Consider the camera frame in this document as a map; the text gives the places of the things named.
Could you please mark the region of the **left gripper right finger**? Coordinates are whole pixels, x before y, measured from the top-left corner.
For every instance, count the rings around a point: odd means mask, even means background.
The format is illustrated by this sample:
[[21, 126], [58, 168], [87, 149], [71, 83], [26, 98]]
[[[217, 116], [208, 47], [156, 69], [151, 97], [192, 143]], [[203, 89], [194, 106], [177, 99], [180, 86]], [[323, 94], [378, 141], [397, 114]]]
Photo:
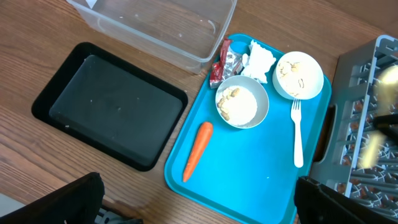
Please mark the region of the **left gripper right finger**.
[[301, 224], [391, 224], [388, 219], [316, 180], [296, 181], [294, 204]]

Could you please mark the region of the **yellow plastic spoon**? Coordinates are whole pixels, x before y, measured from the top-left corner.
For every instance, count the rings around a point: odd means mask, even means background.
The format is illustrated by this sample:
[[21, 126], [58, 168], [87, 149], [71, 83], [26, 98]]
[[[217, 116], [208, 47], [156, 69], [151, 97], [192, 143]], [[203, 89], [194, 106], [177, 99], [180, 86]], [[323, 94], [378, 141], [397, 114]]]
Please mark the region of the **yellow plastic spoon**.
[[381, 144], [390, 138], [397, 143], [397, 130], [391, 127], [397, 124], [397, 114], [391, 114], [389, 106], [397, 101], [397, 65], [385, 69], [379, 75], [380, 82], [374, 88], [377, 94], [377, 116], [373, 119], [372, 133], [368, 146], [361, 153], [359, 166], [363, 169], [373, 168], [379, 160], [379, 148]]

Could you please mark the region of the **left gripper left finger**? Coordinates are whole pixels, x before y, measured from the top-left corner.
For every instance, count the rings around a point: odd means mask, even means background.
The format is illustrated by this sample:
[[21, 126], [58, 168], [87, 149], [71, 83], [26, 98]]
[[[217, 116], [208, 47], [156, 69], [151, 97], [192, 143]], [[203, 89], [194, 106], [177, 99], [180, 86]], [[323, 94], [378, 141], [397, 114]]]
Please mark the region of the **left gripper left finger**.
[[94, 223], [103, 197], [101, 176], [91, 172], [1, 217], [1, 224]]

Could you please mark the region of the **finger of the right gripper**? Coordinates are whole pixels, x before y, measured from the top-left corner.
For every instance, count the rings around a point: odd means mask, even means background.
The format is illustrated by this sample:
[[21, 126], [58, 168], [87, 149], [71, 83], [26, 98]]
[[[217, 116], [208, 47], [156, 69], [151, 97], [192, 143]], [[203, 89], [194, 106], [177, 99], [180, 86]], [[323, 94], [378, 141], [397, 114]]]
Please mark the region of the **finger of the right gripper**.
[[392, 125], [397, 124], [397, 117], [398, 114], [390, 114], [373, 119], [373, 127], [395, 143], [397, 143], [397, 128], [393, 128]]

